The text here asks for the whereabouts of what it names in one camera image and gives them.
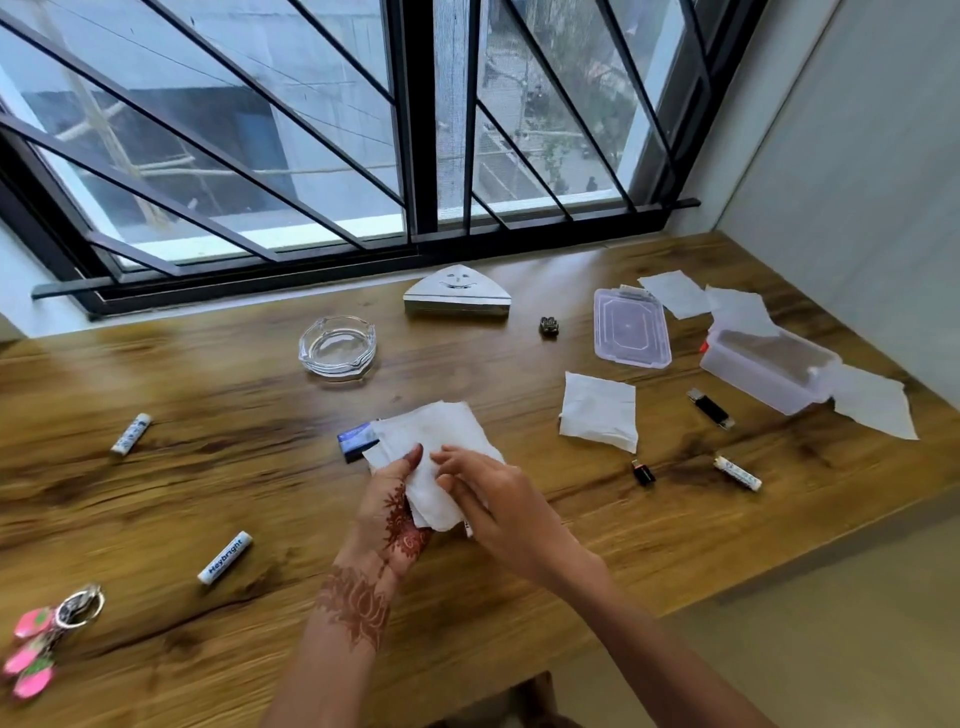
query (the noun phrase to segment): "hand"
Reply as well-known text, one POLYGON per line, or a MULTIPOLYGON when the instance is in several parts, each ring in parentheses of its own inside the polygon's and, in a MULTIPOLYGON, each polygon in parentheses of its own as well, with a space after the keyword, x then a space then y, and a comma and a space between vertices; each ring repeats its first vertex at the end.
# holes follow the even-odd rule
POLYGON ((358 570, 392 598, 417 561, 433 531, 417 528, 407 503, 404 481, 423 457, 417 445, 399 460, 373 473, 344 545, 333 564, 358 570))
POLYGON ((606 568, 566 529, 520 468, 450 445, 430 457, 440 465, 438 485, 457 501, 474 538, 511 571, 560 594, 606 568))

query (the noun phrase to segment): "plastic container lid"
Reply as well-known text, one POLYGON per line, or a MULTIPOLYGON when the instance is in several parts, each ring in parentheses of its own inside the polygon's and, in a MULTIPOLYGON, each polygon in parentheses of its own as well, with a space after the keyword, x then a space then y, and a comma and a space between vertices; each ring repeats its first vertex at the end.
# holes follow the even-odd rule
POLYGON ((593 294, 593 350, 601 359, 648 369, 672 360, 663 305, 642 288, 601 288, 593 294))

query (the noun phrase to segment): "floor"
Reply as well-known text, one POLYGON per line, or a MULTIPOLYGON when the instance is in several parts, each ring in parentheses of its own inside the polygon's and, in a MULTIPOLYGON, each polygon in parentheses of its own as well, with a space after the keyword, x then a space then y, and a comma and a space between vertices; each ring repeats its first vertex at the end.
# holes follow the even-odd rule
MULTIPOLYGON (((960 721, 960 497, 854 534, 669 618, 781 728, 960 721)), ((587 728, 652 726, 602 648, 552 670, 587 728)))

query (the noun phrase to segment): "window frame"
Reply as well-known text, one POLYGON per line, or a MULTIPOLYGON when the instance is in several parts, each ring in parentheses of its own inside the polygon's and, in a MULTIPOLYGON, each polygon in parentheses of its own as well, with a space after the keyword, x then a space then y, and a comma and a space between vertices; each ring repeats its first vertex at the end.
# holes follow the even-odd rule
MULTIPOLYGON (((480 0, 468 1, 476 12, 480 0)), ((155 2, 146 4, 152 7, 155 2)), ((0 217, 59 280, 39 286, 34 298, 73 295, 91 319, 661 231, 674 209, 699 204, 680 199, 684 182, 766 5, 766 0, 707 4, 715 17, 698 20, 708 30, 698 48, 704 34, 689 31, 691 15, 696 17, 692 0, 679 2, 687 32, 654 117, 675 132, 669 154, 655 149, 652 129, 646 135, 627 187, 633 211, 619 196, 606 200, 608 195, 595 193, 563 196, 582 198, 564 204, 569 216, 557 214, 552 201, 542 198, 549 206, 539 200, 517 201, 518 210, 505 221, 487 208, 485 214, 473 215, 468 227, 462 219, 458 225, 455 214, 438 210, 433 2, 381 0, 388 91, 396 100, 397 179, 406 203, 405 234, 364 237, 366 250, 348 243, 308 247, 283 254, 280 261, 234 255, 185 262, 175 277, 149 269, 126 271, 112 255, 90 244, 92 227, 62 182, 30 144, 6 129, 0 130, 0 217), (698 68, 681 68, 680 76, 681 63, 698 68), (659 201, 638 205, 637 181, 651 179, 653 184, 646 186, 659 201)), ((472 78, 469 109, 475 108, 476 73, 472 78)))

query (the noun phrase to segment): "wood grain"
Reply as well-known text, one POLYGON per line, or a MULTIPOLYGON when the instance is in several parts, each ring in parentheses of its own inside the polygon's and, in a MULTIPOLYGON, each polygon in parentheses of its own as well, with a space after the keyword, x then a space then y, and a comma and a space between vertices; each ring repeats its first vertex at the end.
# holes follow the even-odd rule
MULTIPOLYGON (((0 625, 87 581, 108 602, 64 641, 36 703, 0 700, 0 724, 254 726, 300 635, 367 481, 336 434, 433 400, 466 400, 576 536, 657 614, 739 584, 960 480, 960 415, 718 234, 545 255, 478 269, 514 296, 504 323, 407 318, 409 282, 12 344, 0 353, 0 625), (599 287, 683 269, 753 290, 774 320, 906 383, 920 442, 815 405, 786 418, 699 369, 709 316, 668 316, 673 363, 593 353, 599 287), (372 375, 328 385, 297 361, 317 318, 377 326, 372 375), (555 316, 556 341, 540 339, 555 316), (637 388, 640 458, 557 433, 564 371, 637 388), (725 432, 690 387, 734 416, 725 432), (108 461, 138 412, 155 423, 108 461), (721 451, 764 482, 711 466, 721 451), (241 529, 254 544, 209 590, 196 573, 241 529)), ((418 726, 538 672, 592 637, 556 599, 480 548, 434 539, 404 584, 366 706, 370 725, 418 726)))

